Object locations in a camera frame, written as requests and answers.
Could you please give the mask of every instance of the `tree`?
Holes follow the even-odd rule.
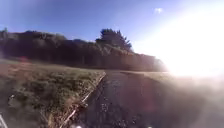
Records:
[[[101,37],[96,39],[97,43],[109,44],[113,47],[120,48],[122,50],[132,51],[132,45],[124,37],[120,31],[114,31],[112,29],[103,29],[101,31]]]

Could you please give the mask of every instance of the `blue sky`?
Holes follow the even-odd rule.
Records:
[[[95,40],[102,28],[119,29],[131,40],[134,49],[141,52],[139,40],[150,38],[167,21],[195,3],[201,3],[196,1],[0,0],[0,28],[7,27],[13,32],[54,32],[69,39],[85,40]]]

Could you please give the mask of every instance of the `grassy field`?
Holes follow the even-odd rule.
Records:
[[[0,60],[0,111],[9,127],[59,127],[104,71]]]

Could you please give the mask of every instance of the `ground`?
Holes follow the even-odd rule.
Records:
[[[103,71],[0,59],[0,114],[9,128],[221,128],[222,77]]]

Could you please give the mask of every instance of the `sky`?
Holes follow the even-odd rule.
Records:
[[[149,36],[182,9],[177,0],[0,0],[0,28],[86,40],[95,40],[102,28],[113,28],[135,46],[142,34]]]
[[[223,23],[223,0],[0,0],[0,29],[89,41],[121,30],[135,52],[178,72],[224,69]]]

